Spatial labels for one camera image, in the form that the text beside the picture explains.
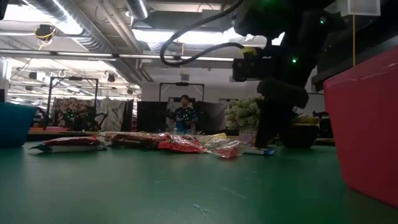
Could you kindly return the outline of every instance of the potted plant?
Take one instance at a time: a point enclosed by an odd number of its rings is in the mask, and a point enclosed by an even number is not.
[[[297,116],[291,127],[279,133],[285,147],[308,149],[318,137],[320,119],[310,116]]]
[[[230,101],[229,110],[225,111],[226,120],[233,129],[239,129],[239,135],[256,137],[259,126],[260,109],[254,97]]]

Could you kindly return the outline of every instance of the black frame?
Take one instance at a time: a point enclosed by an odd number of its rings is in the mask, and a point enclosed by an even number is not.
[[[175,85],[175,86],[179,86],[177,85],[177,83],[160,83],[159,84],[159,102],[161,101],[162,98],[162,85]],[[189,83],[187,86],[190,85],[198,85],[201,86],[203,88],[203,94],[201,96],[201,100],[204,102],[205,101],[205,84],[199,84],[199,83]]]
[[[54,79],[59,79],[59,81],[52,86],[52,81]],[[60,78],[60,77],[50,77],[50,88],[49,88],[49,100],[47,102],[47,116],[50,116],[50,105],[51,105],[51,93],[52,93],[52,88],[56,87],[59,82],[64,80],[66,78]],[[94,96],[94,111],[97,110],[97,95],[98,95],[98,79],[97,78],[83,78],[83,77],[68,77],[68,80],[72,81],[82,81],[82,80],[93,80],[95,81],[95,96]]]

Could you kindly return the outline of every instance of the duct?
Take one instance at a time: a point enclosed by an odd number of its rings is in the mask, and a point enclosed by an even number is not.
[[[80,34],[84,38],[74,38],[90,52],[114,53],[115,48],[71,0],[23,0],[28,6],[39,10],[53,19],[54,25],[66,34]],[[106,62],[121,72],[128,82],[141,83],[142,77],[126,62],[117,59]]]
[[[146,0],[125,0],[125,2],[133,18],[143,20],[149,16],[150,8]]]

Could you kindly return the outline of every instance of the black cable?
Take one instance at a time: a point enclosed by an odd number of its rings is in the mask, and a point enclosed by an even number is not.
[[[187,26],[187,27],[185,27],[185,28],[183,28],[183,29],[177,31],[173,36],[171,36],[171,38],[170,38],[169,40],[167,40],[167,41],[163,44],[163,46],[162,46],[162,48],[161,48],[161,50],[160,50],[160,60],[161,60],[165,65],[167,65],[167,66],[175,66],[175,67],[177,67],[177,66],[185,65],[186,63],[193,62],[193,61],[196,60],[198,57],[201,57],[201,56],[203,56],[203,55],[205,55],[205,54],[207,54],[207,53],[209,53],[209,52],[212,52],[212,51],[214,51],[214,50],[221,49],[221,48],[224,48],[224,47],[237,47],[237,48],[243,49],[244,46],[241,45],[241,44],[238,44],[238,43],[223,43],[223,44],[219,44],[219,45],[210,47],[210,48],[208,48],[208,49],[206,49],[206,50],[200,52],[199,54],[197,54],[197,55],[195,55],[195,56],[192,56],[192,57],[189,58],[189,59],[182,60],[182,61],[180,61],[180,62],[168,62],[168,61],[166,61],[166,59],[164,58],[164,53],[166,52],[167,47],[168,47],[175,39],[179,38],[179,37],[180,37],[181,35],[183,35],[184,33],[188,32],[188,31],[190,31],[190,30],[192,30],[192,29],[194,29],[194,28],[196,28],[196,27],[198,27],[198,26],[201,26],[201,25],[203,25],[203,24],[206,24],[206,23],[208,23],[208,22],[211,22],[211,21],[214,21],[214,20],[216,20],[216,19],[219,19],[219,18],[222,18],[222,17],[226,16],[227,14],[229,14],[229,13],[233,12],[235,9],[237,9],[237,8],[242,4],[242,2],[243,2],[243,0],[238,0],[238,1],[237,1],[233,6],[231,6],[229,9],[227,9],[227,10],[225,10],[225,11],[223,11],[223,12],[217,14],[217,15],[210,16],[210,17],[208,17],[208,18],[206,18],[206,19],[203,19],[203,20],[201,20],[201,21],[198,21],[198,22],[196,22],[196,23],[194,23],[194,24],[192,24],[192,25],[190,25],[190,26]]]

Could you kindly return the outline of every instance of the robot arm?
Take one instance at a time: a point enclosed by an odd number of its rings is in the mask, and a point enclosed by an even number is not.
[[[330,32],[345,29],[340,15],[323,9],[334,0],[238,0],[228,10],[176,32],[163,45],[160,58],[168,66],[180,66],[222,47],[244,50],[244,58],[234,59],[233,78],[237,82],[260,80],[257,91],[266,96],[260,107],[260,125],[256,147],[287,128],[295,117],[293,107],[304,108],[308,101],[304,86],[318,63],[319,54]],[[225,43],[206,49],[179,62],[164,60],[164,52],[183,33],[219,19],[237,9],[235,32],[245,36],[263,35],[272,40],[285,32],[280,46],[267,44],[263,49],[248,49],[237,43]]]

